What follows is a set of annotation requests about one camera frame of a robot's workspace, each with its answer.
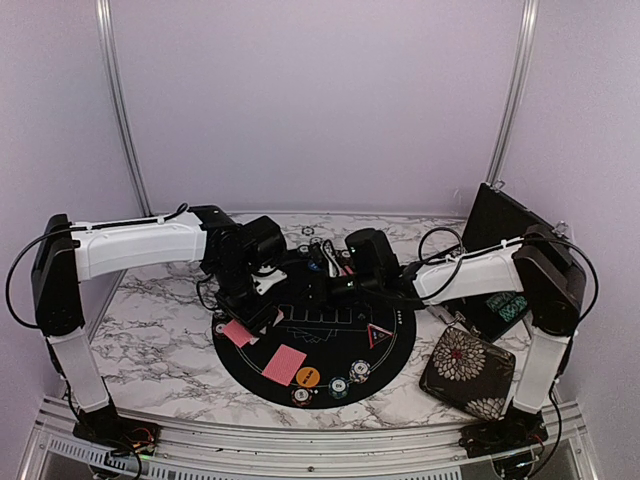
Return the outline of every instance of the black circular mat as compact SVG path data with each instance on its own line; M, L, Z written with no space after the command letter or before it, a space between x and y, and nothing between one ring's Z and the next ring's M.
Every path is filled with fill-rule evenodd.
M303 257L305 249L289 252ZM221 333L228 319L214 318L214 345L227 371L249 391L287 407L333 408L358 402L384 388L406 364L416 337L412 311L384 303L343 302L318 310L301 303L310 275L306 260L281 269L287 279L266 294L284 318L254 345L237 348ZM281 345L306 354L289 386L262 375Z

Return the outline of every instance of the lavender wall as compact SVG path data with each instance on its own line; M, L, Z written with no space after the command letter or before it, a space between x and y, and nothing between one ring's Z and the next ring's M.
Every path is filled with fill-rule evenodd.
M577 396L605 478L640 467L640 3L541 2L535 51L504 180L564 219L595 262L598 307L562 392Z
M466 214L523 2L112 2L156 210Z
M0 272L42 233L48 217L101 220L137 215L110 106L95 2L3 1L0 14ZM33 320L29 257L13 285ZM111 278L87 284L95 317ZM0 305L0 478L15 478L44 393L56 375L39 333Z

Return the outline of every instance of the small card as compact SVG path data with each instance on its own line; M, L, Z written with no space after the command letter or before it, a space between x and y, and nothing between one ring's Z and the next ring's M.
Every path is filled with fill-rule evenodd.
M278 351L269 360L269 364L262 372L262 375L269 380L288 387L305 358L307 358L306 353L299 352L286 345L280 345Z
M222 333L224 333L238 348L244 347L247 343L251 343L251 345L253 345L258 341L258 339L251 335L249 330L244 328L244 326L237 320L231 320L226 327L224 327Z

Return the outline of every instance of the marble tabletop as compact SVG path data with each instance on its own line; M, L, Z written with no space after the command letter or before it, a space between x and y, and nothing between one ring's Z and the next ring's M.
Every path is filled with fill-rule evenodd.
M236 215L246 223L259 215ZM309 242L302 233L333 240L354 230L384 230L401 263L417 258L420 237L436 226L462 231L459 219L370 215L270 215L281 227L288 247ZM426 254L454 243L450 235L429 238ZM385 388L358 403L326 410L276 405L240 386L221 365L211 338L211 312L199 302L198 264L164 264L127 272L92 341L98 368L117 406L175 418L242 426L310 429L398 428L467 422L468 415L444 405L418 387L429 355L445 330L428 311L416 312L417 338L401 373ZM519 325L497 345L516 355L517 382L529 337Z

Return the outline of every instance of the brown floral pouch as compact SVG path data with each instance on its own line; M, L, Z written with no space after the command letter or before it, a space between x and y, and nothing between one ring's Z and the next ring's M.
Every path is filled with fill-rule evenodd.
M512 353L449 327L427 362L420 388L474 417L498 420L515 367Z

